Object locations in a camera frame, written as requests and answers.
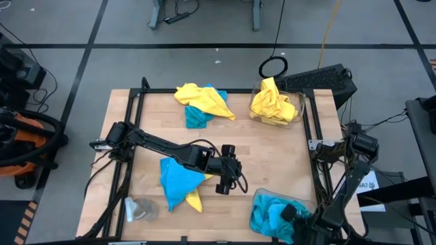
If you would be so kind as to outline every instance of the blue cloth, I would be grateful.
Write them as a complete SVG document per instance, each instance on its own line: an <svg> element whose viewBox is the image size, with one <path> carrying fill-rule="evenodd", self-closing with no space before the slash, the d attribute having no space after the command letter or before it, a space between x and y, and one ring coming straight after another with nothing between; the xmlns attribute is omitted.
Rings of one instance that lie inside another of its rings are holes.
<svg viewBox="0 0 436 245"><path fill-rule="evenodd" d="M161 185L168 202L168 211L180 204L186 194L194 191L204 180L204 174L185 169L173 158L161 159Z"/></svg>
<svg viewBox="0 0 436 245"><path fill-rule="evenodd" d="M213 88L211 84L206 85L207 88ZM224 101L227 100L227 91L217 91L219 96ZM207 126L207 122L212 120L213 115L204 113L200 109L188 105L185 107L186 127L188 129L204 129Z"/></svg>
<svg viewBox="0 0 436 245"><path fill-rule="evenodd" d="M293 244L294 220L286 222L280 216L287 204L293 205L297 215L306 218L310 212L299 202L270 195L256 195L250 218L250 228L257 233L278 238L287 244Z"/></svg>

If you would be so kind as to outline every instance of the orange vacuum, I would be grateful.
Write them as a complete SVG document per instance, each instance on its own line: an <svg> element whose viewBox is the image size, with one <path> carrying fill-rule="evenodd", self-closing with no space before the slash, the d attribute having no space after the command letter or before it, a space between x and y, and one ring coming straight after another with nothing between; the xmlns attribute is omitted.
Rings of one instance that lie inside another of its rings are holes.
<svg viewBox="0 0 436 245"><path fill-rule="evenodd" d="M54 131L46 130L40 121ZM47 115L0 108L0 177L14 176L18 188L28 189L35 184L38 165L56 169L49 158L68 141L63 129L61 122Z"/></svg>

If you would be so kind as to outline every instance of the wooden tabletop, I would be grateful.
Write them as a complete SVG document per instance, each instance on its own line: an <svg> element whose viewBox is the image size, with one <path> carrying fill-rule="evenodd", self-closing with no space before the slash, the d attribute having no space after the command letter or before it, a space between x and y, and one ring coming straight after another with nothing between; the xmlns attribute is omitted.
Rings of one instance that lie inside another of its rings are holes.
<svg viewBox="0 0 436 245"><path fill-rule="evenodd" d="M113 122L124 119L128 94L129 90L112 90L101 138L106 137ZM177 144L204 138L218 148L221 148L222 144L235 145L236 156L242 163L243 173L249 183L249 191L244 194L240 189L235 189L230 191L228 196L216 194L215 185L219 182L219 178L213 177L198 188L203 213L195 211L185 201L169 213L164 190L159 183L159 161L165 156L136 148L129 195L134 199L146 197L156 201L159 204L159 216L151 222L125 221L123 240L179 241L181 236L186 235L189 241L269 242L270 238L254 233L249 228L253 194L258 188L316 203L302 121L294 123L291 129L252 121L249 119L248 109L250 98L250 94L229 94L227 103L236 115L235 121L216 116L208 122L206 129L187 129L184 106L174 99L173 94L145 95L141 129ZM341 128L332 92L316 90L315 100L324 139L341 139ZM132 110L131 120L134 120L135 111L136 105ZM313 139L315 139L310 110L308 115ZM95 164L92 174L107 161L102 159ZM114 166L115 164L112 164L107 167L90 184L77 235L86 233L106 208ZM341 164L335 164L330 170L334 186L343 172L344 168ZM110 235L115 233L118 212L119 209L116 208ZM345 213L354 229L363 234L364 225L356 195L349 201Z"/></svg>

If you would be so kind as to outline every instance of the yellow towel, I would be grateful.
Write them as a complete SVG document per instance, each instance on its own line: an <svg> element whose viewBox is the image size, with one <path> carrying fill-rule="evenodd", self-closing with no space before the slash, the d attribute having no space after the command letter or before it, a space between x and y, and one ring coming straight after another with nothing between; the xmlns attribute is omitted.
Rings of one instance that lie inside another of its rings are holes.
<svg viewBox="0 0 436 245"><path fill-rule="evenodd" d="M251 111L252 118L258 115L272 119L269 121L265 118L265 123L286 124L298 115L298 111L290 103L289 98L279 94L274 78L262 80L260 92L251 102Z"/></svg>
<svg viewBox="0 0 436 245"><path fill-rule="evenodd" d="M199 88L193 83L185 84L183 87L177 87L174 98L183 105L192 105L202 112L224 116L230 120L236 118L214 88Z"/></svg>
<svg viewBox="0 0 436 245"><path fill-rule="evenodd" d="M213 177L211 174L205 174L204 175L205 180L208 180ZM193 192L188 193L185 197L185 200L189 205L191 205L192 208L195 208L199 212L203 212L203 206L202 201L200 199L200 194L197 189L195 189Z"/></svg>

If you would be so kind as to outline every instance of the crumpled cloth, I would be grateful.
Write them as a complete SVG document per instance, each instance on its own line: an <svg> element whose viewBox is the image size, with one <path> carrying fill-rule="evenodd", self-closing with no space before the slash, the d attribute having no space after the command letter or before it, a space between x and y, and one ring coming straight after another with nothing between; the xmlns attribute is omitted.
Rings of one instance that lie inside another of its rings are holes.
<svg viewBox="0 0 436 245"><path fill-rule="evenodd" d="M287 244L293 244L294 220L286 222L280 216L287 204L296 208L297 215L307 218L310 212L299 202L270 195L256 195L250 218L250 228L257 233L278 238Z"/></svg>
<svg viewBox="0 0 436 245"><path fill-rule="evenodd" d="M277 122L291 122L298 115L289 97L279 94L274 78L263 79L260 92L251 102L250 117L263 116Z"/></svg>
<svg viewBox="0 0 436 245"><path fill-rule="evenodd" d="M236 116L225 104L224 99L214 88L199 88L197 84L189 83L183 87L177 87L174 98L183 105L191 105L202 112L223 116L230 120L236 119Z"/></svg>
<svg viewBox="0 0 436 245"><path fill-rule="evenodd" d="M197 186L212 175L185 169L170 157L161 159L160 167L160 182L168 202L168 211L172 212L186 198L189 205L202 212L203 207Z"/></svg>
<svg viewBox="0 0 436 245"><path fill-rule="evenodd" d="M206 88L213 88L211 84L207 84ZM217 91L219 96L224 101L227 100L227 91ZM186 127L188 129L204 129L207 126L207 122L213 119L213 115L204 113L200 109L191 105L185 107Z"/></svg>

